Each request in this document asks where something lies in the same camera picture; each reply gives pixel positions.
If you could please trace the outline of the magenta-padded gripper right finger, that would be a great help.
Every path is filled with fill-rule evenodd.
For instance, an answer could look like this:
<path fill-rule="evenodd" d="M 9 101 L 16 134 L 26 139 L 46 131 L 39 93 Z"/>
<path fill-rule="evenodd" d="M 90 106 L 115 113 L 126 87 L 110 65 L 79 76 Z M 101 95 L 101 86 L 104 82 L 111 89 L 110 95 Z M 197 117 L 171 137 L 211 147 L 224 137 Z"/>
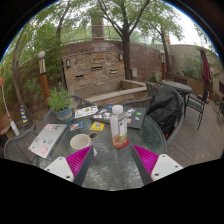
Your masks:
<path fill-rule="evenodd" d="M 144 185 L 182 169 L 182 166 L 167 154 L 157 155 L 140 146 L 133 145 L 131 155 Z"/>

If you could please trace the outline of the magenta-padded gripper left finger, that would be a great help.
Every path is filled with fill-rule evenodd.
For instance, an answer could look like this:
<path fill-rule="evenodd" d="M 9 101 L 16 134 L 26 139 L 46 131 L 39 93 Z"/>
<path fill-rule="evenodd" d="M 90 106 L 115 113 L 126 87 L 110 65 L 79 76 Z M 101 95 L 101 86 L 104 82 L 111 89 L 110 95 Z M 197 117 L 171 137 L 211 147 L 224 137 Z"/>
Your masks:
<path fill-rule="evenodd" d="M 94 148 L 90 145 L 67 158 L 58 157 L 45 168 L 45 171 L 81 186 L 93 156 Z"/>

